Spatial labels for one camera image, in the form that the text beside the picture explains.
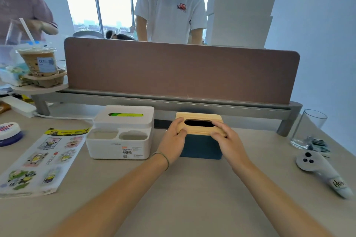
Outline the person's right forearm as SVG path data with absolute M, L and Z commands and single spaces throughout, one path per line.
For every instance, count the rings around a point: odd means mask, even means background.
M 335 237 L 251 161 L 228 163 L 280 237 Z

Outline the person's right hand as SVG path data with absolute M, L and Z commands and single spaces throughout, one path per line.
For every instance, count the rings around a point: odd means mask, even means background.
M 211 133 L 211 137 L 219 143 L 223 156 L 237 175 L 253 166 L 239 135 L 232 128 L 227 137 L 219 133 Z

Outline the clear plastic bag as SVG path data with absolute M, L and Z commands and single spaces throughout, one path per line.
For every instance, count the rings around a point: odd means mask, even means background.
M 12 86 L 26 86 L 31 82 L 24 76 L 29 68 L 12 45 L 0 45 L 0 80 Z

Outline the white handheld controller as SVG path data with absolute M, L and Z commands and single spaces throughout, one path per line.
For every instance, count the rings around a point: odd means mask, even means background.
M 318 175 L 332 190 L 344 199 L 351 199 L 353 191 L 326 158 L 316 151 L 306 150 L 295 157 L 296 165 L 305 172 Z

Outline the person's left forearm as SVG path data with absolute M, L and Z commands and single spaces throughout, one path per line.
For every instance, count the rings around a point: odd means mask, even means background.
M 64 219 L 47 237 L 113 237 L 164 171 L 163 159 L 151 157 Z

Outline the clear drinking glass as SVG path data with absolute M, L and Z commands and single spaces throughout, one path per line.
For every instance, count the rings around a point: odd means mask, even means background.
M 293 132 L 290 143 L 298 149 L 309 149 L 318 132 L 327 120 L 327 115 L 312 109 L 305 109 Z

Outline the person's left hand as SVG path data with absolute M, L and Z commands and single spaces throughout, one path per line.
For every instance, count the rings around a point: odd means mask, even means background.
M 186 135 L 185 130 L 181 130 L 179 134 L 169 134 L 167 129 L 153 157 L 162 158 L 168 169 L 182 153 Z

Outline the plastic milk tea cup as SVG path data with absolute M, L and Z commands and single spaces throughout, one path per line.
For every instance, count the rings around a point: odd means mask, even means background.
M 17 49 L 24 59 L 30 73 L 35 77 L 49 77 L 59 73 L 55 58 L 56 49 L 52 47 L 31 47 Z

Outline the blue tissue box base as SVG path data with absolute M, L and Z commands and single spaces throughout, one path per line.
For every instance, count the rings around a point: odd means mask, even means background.
M 219 143 L 210 135 L 187 134 L 180 157 L 220 160 L 222 152 Z

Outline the wooden tissue box lid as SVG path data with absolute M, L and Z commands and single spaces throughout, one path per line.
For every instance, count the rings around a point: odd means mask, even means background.
M 223 123 L 222 117 L 217 114 L 177 112 L 176 119 L 184 118 L 177 125 L 177 133 L 185 130 L 188 135 L 210 136 L 211 133 L 219 133 L 223 137 L 227 134 L 220 128 L 214 126 L 213 121 Z

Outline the grey office chair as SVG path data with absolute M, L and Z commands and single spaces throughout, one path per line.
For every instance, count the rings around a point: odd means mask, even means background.
M 82 30 L 75 32 L 72 37 L 87 37 L 87 38 L 98 38 L 104 39 L 104 35 L 97 31 Z

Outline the white drinking straw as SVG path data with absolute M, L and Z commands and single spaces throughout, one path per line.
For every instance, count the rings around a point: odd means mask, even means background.
M 19 20 L 20 20 L 20 22 L 21 22 L 21 24 L 22 24 L 22 26 L 23 26 L 23 28 L 24 28 L 24 30 L 25 30 L 27 36 L 29 37 L 29 39 L 30 39 L 30 41 L 31 41 L 31 45 L 32 45 L 32 46 L 35 46 L 36 42 L 35 42 L 35 40 L 34 40 L 32 34 L 31 34 L 31 32 L 30 32 L 30 30 L 29 30 L 29 28 L 28 28 L 28 26 L 27 26 L 25 20 L 24 20 L 23 18 L 19 18 Z

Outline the brown desk divider panel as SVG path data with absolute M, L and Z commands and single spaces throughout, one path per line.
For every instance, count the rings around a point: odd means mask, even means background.
M 296 51 L 68 37 L 69 88 L 289 104 Z

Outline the white desk organizer tissue box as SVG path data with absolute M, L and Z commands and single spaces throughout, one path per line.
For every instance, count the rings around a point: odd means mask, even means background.
M 86 145 L 92 159 L 145 160 L 151 153 L 153 133 L 154 107 L 107 105 L 93 119 Z

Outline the grey desk riser shelf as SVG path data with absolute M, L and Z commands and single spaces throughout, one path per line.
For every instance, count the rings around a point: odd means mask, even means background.
M 283 105 L 76 90 L 70 89 L 68 84 L 52 88 L 12 86 L 12 89 L 18 94 L 30 96 L 38 113 L 45 116 L 53 113 L 47 102 L 73 104 L 55 110 L 60 116 L 67 117 L 92 117 L 99 112 L 100 106 L 107 105 L 151 106 L 155 109 L 158 128 L 166 128 L 168 121 L 174 119 L 175 112 L 208 113 L 221 115 L 224 122 L 233 128 L 267 131 L 275 129 L 277 134 L 283 137 L 289 135 L 303 107 L 295 101 Z

